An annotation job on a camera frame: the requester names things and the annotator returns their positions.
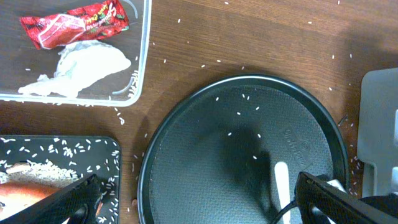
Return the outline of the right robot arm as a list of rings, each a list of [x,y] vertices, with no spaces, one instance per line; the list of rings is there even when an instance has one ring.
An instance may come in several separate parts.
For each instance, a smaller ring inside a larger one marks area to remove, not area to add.
[[[361,197],[361,198],[357,198],[358,194],[355,190],[352,191],[350,189],[349,190],[344,189],[340,181],[336,179],[329,180],[327,183],[332,187],[335,187],[338,190],[343,191],[344,193],[354,195],[356,199],[358,199],[359,201],[364,202],[369,206],[372,206],[392,217],[397,218],[397,179],[396,178],[392,179],[392,188],[391,188],[392,191],[389,194],[368,195],[367,197]]]

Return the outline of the red snack wrapper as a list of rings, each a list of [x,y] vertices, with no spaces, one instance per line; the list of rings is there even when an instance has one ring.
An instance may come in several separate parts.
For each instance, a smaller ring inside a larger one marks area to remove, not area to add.
[[[54,49],[82,40],[105,39],[129,28],[129,18],[118,0],[19,20],[37,49]]]

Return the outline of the white napkin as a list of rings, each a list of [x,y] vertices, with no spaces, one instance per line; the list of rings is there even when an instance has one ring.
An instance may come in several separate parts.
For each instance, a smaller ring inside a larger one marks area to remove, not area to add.
[[[52,78],[40,75],[37,82],[20,87],[18,92],[40,96],[57,93],[76,98],[82,89],[131,66],[131,61],[122,51],[98,40],[68,44],[58,54],[60,60]]]

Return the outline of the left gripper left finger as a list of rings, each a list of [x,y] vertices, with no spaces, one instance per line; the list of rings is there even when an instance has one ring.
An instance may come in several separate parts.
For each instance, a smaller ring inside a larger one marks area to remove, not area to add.
[[[97,175],[84,177],[4,219],[3,224],[96,223],[101,200],[101,183]]]

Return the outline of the orange carrot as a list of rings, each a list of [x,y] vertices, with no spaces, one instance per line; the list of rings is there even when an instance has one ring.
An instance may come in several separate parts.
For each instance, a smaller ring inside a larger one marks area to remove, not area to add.
[[[12,215],[32,206],[46,197],[58,192],[62,188],[49,187],[40,184],[26,184],[9,182],[1,185],[1,222]],[[96,217],[102,209],[103,203],[100,200]]]

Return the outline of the white plastic fork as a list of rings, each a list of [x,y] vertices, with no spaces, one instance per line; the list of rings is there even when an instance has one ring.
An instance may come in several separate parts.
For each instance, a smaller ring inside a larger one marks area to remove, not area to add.
[[[281,208],[290,203],[289,168],[283,161],[278,162],[274,167],[275,181]]]

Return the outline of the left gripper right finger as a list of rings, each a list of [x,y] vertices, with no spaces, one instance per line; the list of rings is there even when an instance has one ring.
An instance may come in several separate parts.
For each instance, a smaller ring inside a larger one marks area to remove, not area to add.
[[[307,172],[298,175],[295,201],[303,223],[397,224],[397,195],[355,198]]]

